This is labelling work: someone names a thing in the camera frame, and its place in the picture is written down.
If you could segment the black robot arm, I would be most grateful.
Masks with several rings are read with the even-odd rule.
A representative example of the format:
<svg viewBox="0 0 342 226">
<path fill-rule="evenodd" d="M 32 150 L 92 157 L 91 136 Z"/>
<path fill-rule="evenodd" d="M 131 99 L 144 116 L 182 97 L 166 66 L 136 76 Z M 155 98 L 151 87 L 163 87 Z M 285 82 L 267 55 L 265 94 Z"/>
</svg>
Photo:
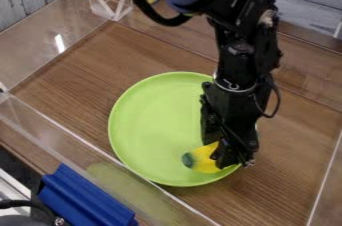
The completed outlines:
<svg viewBox="0 0 342 226">
<path fill-rule="evenodd" d="M 273 70 L 279 67 L 275 0 L 166 0 L 178 15 L 163 17 L 147 0 L 132 0 L 156 23 L 176 27 L 203 15 L 215 30 L 218 67 L 202 84 L 202 146 L 182 155 L 184 166 L 214 173 L 250 167 L 259 149 L 257 122 L 271 118 L 269 99 L 279 96 Z"/>
</svg>

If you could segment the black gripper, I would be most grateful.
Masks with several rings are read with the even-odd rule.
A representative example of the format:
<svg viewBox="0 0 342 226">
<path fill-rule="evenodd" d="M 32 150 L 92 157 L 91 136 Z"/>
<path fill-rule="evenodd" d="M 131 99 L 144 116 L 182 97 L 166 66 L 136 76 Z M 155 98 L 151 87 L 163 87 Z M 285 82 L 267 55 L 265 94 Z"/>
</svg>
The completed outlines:
<svg viewBox="0 0 342 226">
<path fill-rule="evenodd" d="M 202 89 L 202 142 L 218 143 L 210 158 L 219 169 L 238 164 L 249 168 L 255 165 L 254 153 L 259 148 L 255 125 L 267 107 L 270 83 L 262 79 L 250 90 L 233 92 L 205 82 Z"/>
</svg>

